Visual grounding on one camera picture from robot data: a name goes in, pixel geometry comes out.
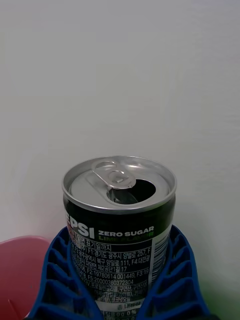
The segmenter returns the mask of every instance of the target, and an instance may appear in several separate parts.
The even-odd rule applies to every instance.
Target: can
[[[161,272],[177,180],[136,156],[82,162],[62,181],[72,263],[107,320],[134,320]]]

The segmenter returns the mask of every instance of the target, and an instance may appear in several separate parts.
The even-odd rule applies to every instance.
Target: silver can top
[[[177,180],[164,165],[137,156],[82,162],[62,180],[65,196],[84,209],[107,214],[148,211],[169,201]]]

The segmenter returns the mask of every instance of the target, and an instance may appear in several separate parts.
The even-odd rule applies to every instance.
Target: pink plastic object
[[[0,319],[21,320],[37,297],[50,243],[22,236],[0,243]]]

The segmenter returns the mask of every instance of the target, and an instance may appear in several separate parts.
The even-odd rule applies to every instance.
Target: soda can
[[[106,320],[134,320],[164,267],[177,180],[136,156],[82,162],[62,181],[77,274]]]

